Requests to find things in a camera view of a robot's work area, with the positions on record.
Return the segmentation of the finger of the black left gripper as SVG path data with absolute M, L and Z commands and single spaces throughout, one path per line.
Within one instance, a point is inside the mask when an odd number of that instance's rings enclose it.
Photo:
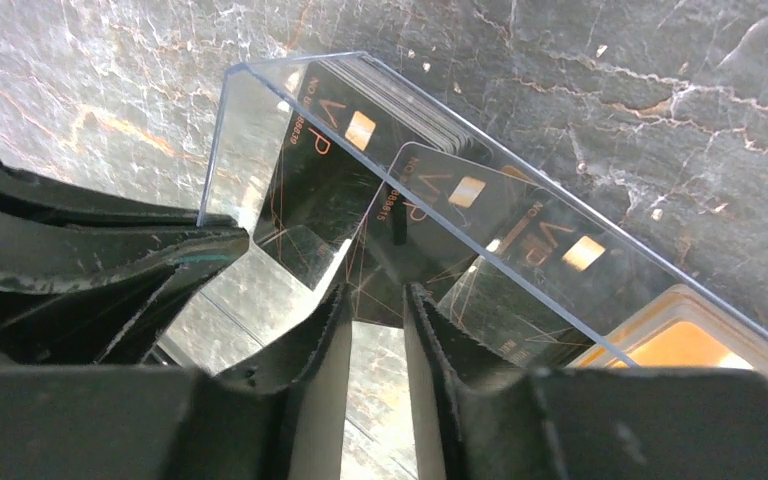
M 228 215 L 0 161 L 0 366 L 139 364 L 249 244 Z

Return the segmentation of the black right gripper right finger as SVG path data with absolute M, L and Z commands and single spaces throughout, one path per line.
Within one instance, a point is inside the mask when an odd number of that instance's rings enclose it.
M 524 369 L 403 289 L 422 479 L 768 479 L 768 380 L 736 369 Z

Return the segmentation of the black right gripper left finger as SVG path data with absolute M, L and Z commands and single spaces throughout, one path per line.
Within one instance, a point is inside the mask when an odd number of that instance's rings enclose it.
M 308 318 L 216 374 L 0 367 L 0 479 L 336 479 L 351 306 Z

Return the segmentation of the gold credit card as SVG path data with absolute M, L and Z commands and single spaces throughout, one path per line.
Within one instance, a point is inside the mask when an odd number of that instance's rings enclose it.
M 686 284 L 648 296 L 624 287 L 586 318 L 635 365 L 742 369 L 768 379 L 768 331 Z

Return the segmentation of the clear acrylic card stand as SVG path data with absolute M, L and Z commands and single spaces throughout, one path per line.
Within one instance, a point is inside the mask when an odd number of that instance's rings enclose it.
M 256 254 L 361 322 L 400 326 L 417 284 L 515 364 L 768 374 L 768 327 L 368 54 L 229 68 L 203 211 L 248 162 Z

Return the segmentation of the black credit card stack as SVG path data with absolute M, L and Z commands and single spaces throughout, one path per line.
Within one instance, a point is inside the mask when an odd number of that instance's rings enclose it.
M 360 55 L 321 58 L 287 78 L 293 111 L 277 155 L 255 241 L 308 288 L 325 279 L 373 197 L 397 202 L 364 154 L 391 176 L 406 143 L 487 161 L 489 146 L 444 109 Z

